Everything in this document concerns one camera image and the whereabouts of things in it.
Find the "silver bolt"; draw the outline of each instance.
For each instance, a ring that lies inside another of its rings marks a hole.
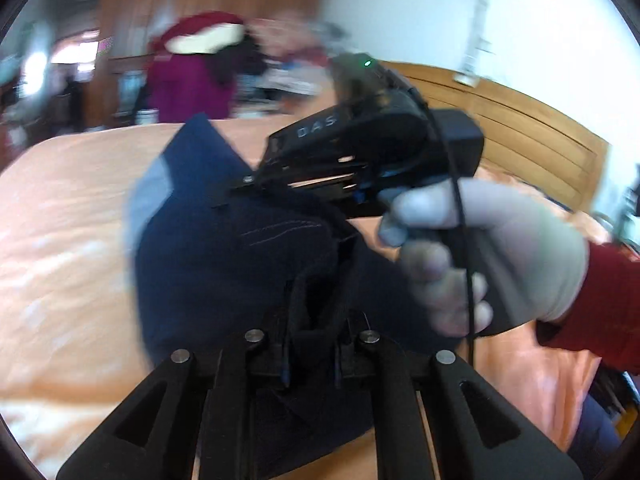
[[[456,360],[456,355],[449,350],[440,350],[436,354],[436,359],[441,364],[450,365],[450,364],[453,364],[454,361]]]
[[[264,337],[264,332],[259,328],[252,328],[244,334],[244,339],[249,343],[259,343]]]
[[[363,330],[358,336],[360,341],[367,344],[373,344],[380,341],[380,334],[375,330]]]
[[[189,357],[189,351],[185,350],[184,348],[180,348],[179,350],[176,350],[171,354],[171,361],[178,364],[185,363],[189,360]]]

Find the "white glove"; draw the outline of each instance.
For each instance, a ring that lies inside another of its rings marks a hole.
[[[513,266],[524,289],[521,319],[553,321],[571,307],[586,275],[589,246],[582,235],[543,205],[511,187],[461,178],[466,225],[487,231]],[[380,224],[386,245],[402,246],[400,264],[412,280],[414,295],[428,310],[433,327],[450,336],[468,332],[465,272],[452,268],[446,246],[410,239],[407,228],[447,229],[458,225],[451,181],[399,195]],[[493,317],[482,301],[487,284],[474,274],[476,332]]]

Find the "wooden headboard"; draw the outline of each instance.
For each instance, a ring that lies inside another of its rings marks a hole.
[[[455,72],[388,62],[433,108],[462,108],[484,131],[482,160],[540,188],[573,210],[590,211],[609,145],[558,110],[488,80],[471,88]]]

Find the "wire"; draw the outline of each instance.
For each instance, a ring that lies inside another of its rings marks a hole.
[[[462,195],[460,195],[460,185],[458,180],[460,179],[460,173],[458,172],[458,166],[453,157],[452,149],[449,145],[449,141],[442,133],[442,129],[438,124],[438,121],[433,116],[433,112],[430,110],[428,104],[424,101],[420,92],[415,87],[409,89],[409,93],[412,95],[417,103],[421,103],[422,111],[424,111],[428,122],[430,123],[436,136],[442,143],[442,147],[447,155],[447,161],[449,163],[449,174],[453,184],[453,197],[456,203],[456,209],[458,210],[459,225],[456,229],[462,236],[462,266],[465,269],[466,279],[466,310],[469,316],[468,319],[468,334],[466,335],[466,347],[467,347],[467,361],[474,367],[474,350],[476,341],[476,323],[475,323],[475,306],[474,306],[474,288],[472,282],[472,272],[470,270],[470,258],[469,258],[469,232],[466,226],[465,208],[462,203]]]

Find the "red sleeve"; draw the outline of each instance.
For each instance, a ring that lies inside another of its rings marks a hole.
[[[590,244],[582,288],[562,326],[549,328],[538,329],[545,346],[587,349],[613,368],[640,373],[640,263],[613,246]]]

